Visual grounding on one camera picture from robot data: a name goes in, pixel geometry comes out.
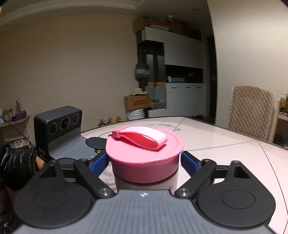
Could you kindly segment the left hand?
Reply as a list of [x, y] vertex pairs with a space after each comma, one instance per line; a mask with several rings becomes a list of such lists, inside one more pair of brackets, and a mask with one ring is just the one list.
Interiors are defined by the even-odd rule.
[[38, 156], [36, 156], [36, 165], [39, 170], [43, 169], [46, 165], [46, 163]]

